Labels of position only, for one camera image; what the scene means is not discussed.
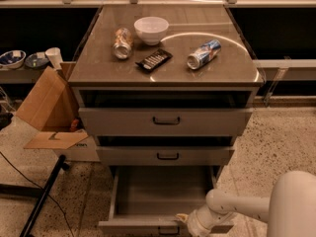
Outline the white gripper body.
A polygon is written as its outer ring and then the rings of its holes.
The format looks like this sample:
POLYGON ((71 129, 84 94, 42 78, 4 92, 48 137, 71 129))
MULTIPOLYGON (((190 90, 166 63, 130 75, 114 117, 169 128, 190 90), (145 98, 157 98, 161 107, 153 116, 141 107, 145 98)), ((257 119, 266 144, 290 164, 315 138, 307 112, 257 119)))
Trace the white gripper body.
POLYGON ((205 204, 188 215, 186 224, 193 237, 206 237, 213 227, 230 220, 233 216, 232 212, 219 213, 205 204))

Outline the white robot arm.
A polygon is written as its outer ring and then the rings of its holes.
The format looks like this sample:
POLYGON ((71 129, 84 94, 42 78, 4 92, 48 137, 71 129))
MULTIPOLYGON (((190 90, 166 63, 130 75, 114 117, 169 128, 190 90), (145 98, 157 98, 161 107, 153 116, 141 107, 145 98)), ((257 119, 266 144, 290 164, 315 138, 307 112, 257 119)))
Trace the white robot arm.
POLYGON ((316 237, 316 176, 287 172, 279 177, 269 197, 238 197, 213 189, 202 207, 176 217, 193 237, 206 237, 233 213, 267 223, 267 237, 316 237))

